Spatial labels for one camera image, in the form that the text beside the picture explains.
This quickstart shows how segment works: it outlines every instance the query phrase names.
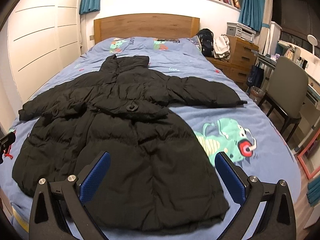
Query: wooden headboard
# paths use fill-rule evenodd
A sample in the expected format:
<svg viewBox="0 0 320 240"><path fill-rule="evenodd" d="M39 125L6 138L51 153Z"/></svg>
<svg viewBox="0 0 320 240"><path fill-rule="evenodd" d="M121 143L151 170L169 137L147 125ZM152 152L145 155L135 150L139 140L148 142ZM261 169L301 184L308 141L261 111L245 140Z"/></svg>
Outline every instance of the wooden headboard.
<svg viewBox="0 0 320 240"><path fill-rule="evenodd" d="M199 22L199 18L163 13L111 16L94 20L94 42L111 37L192 38L199 31Z"/></svg>

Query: coat sleeve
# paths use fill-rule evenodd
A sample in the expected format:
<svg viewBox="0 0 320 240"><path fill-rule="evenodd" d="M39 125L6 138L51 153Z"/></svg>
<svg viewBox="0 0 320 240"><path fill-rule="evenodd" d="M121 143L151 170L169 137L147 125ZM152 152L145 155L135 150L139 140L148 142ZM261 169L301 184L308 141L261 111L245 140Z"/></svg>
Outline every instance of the coat sleeve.
<svg viewBox="0 0 320 240"><path fill-rule="evenodd" d="M210 82L197 77L170 77L167 82L169 103L211 108L235 107L246 104L237 93L219 82Z"/></svg>
<svg viewBox="0 0 320 240"><path fill-rule="evenodd" d="M87 73L74 80L57 85L36 96L33 100L26 102L22 106L22 109L19 110L19 120L29 121L39 117L60 103L72 106L75 105L76 102L87 99L88 94L93 89L90 82L99 83L99 80L94 78L97 76L96 73L97 72Z"/></svg>

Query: gray chair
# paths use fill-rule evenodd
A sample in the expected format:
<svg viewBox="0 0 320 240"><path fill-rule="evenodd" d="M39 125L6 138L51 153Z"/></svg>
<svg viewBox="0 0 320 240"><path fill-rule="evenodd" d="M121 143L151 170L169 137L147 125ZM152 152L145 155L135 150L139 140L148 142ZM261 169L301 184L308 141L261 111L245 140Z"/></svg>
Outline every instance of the gray chair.
<svg viewBox="0 0 320 240"><path fill-rule="evenodd" d="M281 135L290 124L295 124L285 140L286 142L289 141L300 123L301 115L299 112L306 97L307 89L307 73L292 60L280 57L270 78L269 88L258 106L260 107L266 100L271 104L267 116L271 114L273 109L281 114L284 118L284 125L280 130Z"/></svg>

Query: cartoon dinosaur print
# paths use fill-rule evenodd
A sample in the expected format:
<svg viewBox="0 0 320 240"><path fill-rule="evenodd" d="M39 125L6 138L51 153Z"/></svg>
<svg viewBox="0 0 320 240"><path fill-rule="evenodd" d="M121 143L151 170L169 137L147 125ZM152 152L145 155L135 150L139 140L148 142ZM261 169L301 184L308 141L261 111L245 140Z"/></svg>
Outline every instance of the cartoon dinosaur print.
<svg viewBox="0 0 320 240"><path fill-rule="evenodd" d="M168 49L167 46L164 45L165 41L156 41L155 40L155 44L153 46L153 49Z"/></svg>
<svg viewBox="0 0 320 240"><path fill-rule="evenodd" d="M221 118L217 121L221 136L206 136L205 130L210 125L216 126L214 123L205 123L202 133L196 131L194 133L213 166L214 159L219 152L225 152L234 163L253 155L253 151L257 148L256 139L252 137L249 129L243 128L234 119ZM249 141L246 132L250 133L253 144Z"/></svg>
<svg viewBox="0 0 320 240"><path fill-rule="evenodd" d="M119 47L123 44L127 42L126 40L119 40L119 41L113 41L111 42L111 45L110 45L110 52L111 53L119 53L121 52L122 50L119 49Z"/></svg>

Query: blue bedsheet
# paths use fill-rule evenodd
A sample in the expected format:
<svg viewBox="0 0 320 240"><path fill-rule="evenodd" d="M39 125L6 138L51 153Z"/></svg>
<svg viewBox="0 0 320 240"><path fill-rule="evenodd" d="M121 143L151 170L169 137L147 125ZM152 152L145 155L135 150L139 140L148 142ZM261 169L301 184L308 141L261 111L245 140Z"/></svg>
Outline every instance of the blue bedsheet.
<svg viewBox="0 0 320 240"><path fill-rule="evenodd" d="M256 104L233 81L213 67L202 56L195 43L195 40L191 41L190 39L180 39L180 43L141 37L126 40L107 39L91 48L75 62L55 75L32 98L55 85L70 81L84 73L98 71L106 57L115 53L118 57L149 56L149 67L167 75L179 77L197 76L209 81L222 82L234 89L241 99L248 101L248 104L238 108L207 109L204 107L171 106L171 109L181 116L195 131L199 142L204 147L213 165L215 153L225 151L248 175L255 175L261 181L271 183L276 183L279 179L285 179L295 202L300 193L300 171L284 140ZM0 186L10 199L10 203L20 219L22 218L26 222L29 220L32 199L20 191L12 179L11 173L22 143L36 121L20 122L16 120L14 122L12 128L16 131L17 139L10 151L13 159L6 157L4 163L0 166ZM136 231L119 229L105 229L103 231L110 240L164 238L168 240L215 240L226 228L239 208L238 204L233 203L222 181L221 184L230 209L224 221L211 228L174 236L150 236ZM264 205L261 204L244 239L249 238L254 232L263 207ZM16 228L20 228L15 219L13 219L13 224L16 225ZM69 225L74 235L80 238L75 225L71 222Z"/></svg>

